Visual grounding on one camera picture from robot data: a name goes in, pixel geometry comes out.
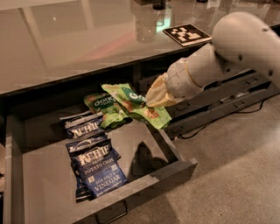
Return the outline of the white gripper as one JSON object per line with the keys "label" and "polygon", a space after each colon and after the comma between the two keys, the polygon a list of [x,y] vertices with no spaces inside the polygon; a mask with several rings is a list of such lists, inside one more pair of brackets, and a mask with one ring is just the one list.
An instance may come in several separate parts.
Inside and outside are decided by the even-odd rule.
{"label": "white gripper", "polygon": [[146,105],[150,108],[169,107],[200,94],[203,87],[193,79],[192,66],[191,57],[172,63],[167,72],[159,75],[150,86],[145,96]]}

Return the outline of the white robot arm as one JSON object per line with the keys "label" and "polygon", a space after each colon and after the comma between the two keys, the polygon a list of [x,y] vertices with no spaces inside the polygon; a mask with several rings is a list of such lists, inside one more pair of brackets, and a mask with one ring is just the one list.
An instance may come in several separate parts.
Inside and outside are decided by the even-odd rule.
{"label": "white robot arm", "polygon": [[212,41],[172,63],[158,76],[145,99],[149,107],[190,100],[205,86],[252,69],[280,87],[280,37],[259,17],[230,13],[213,28]]}

